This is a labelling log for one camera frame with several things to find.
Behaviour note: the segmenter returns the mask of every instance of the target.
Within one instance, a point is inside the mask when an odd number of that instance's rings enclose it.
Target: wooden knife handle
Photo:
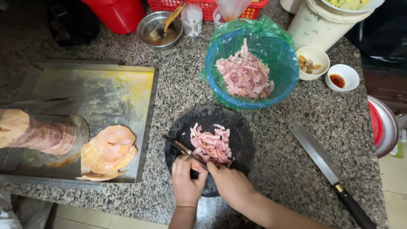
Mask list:
[[[165,27],[164,27],[164,32],[167,32],[168,26],[173,22],[173,20],[178,17],[178,15],[181,13],[181,10],[186,6],[186,2],[182,3],[179,5],[174,12],[168,17],[168,19],[164,22]]]
[[[375,223],[366,215],[349,192],[340,184],[334,186],[339,200],[346,206],[351,216],[362,229],[375,229]]]

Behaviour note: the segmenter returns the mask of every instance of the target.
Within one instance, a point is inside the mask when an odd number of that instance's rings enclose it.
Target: red plastic lid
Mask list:
[[[376,108],[370,102],[369,102],[369,111],[370,118],[372,120],[374,143],[375,145],[377,145],[380,142],[381,136],[383,134],[383,123],[379,115],[379,112],[377,112]]]

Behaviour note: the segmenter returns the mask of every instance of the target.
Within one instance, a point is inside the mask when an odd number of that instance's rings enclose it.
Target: person's left hand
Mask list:
[[[178,207],[197,208],[198,206],[208,171],[195,162],[188,155],[181,155],[173,163],[173,189]],[[198,179],[190,178],[191,166],[199,172]]]

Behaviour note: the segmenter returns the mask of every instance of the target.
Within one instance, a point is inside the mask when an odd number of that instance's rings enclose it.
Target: person's right hand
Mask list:
[[[257,193],[242,172],[230,170],[224,165],[218,168],[212,162],[209,162],[207,167],[215,180],[219,194],[232,208],[237,210],[243,207],[244,200]]]

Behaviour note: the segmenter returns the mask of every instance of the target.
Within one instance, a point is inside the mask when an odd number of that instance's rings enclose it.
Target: white bowl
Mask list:
[[[322,1],[323,3],[328,5],[329,7],[333,8],[333,9],[337,9],[337,10],[342,11],[342,12],[364,13],[364,12],[374,10],[377,7],[381,6],[385,0],[371,0],[370,2],[368,2],[365,6],[363,6],[360,9],[341,9],[341,8],[338,8],[338,7],[335,7],[335,6],[331,5],[331,4],[329,4],[325,0],[320,0],[320,1]]]
[[[296,52],[297,57],[303,55],[305,58],[310,59],[314,64],[320,64],[322,67],[318,70],[314,70],[311,74],[305,73],[300,70],[300,79],[302,80],[313,80],[319,78],[321,75],[326,73],[329,69],[330,61],[328,55],[319,48],[305,46],[298,49]]]
[[[329,78],[329,75],[331,74],[338,74],[342,76],[342,78],[345,80],[344,88],[337,87],[333,84],[333,82]],[[325,83],[327,84],[327,86],[330,89],[339,92],[353,90],[358,87],[359,82],[360,82],[359,74],[357,74],[357,72],[353,68],[345,64],[336,64],[332,66],[325,76]]]

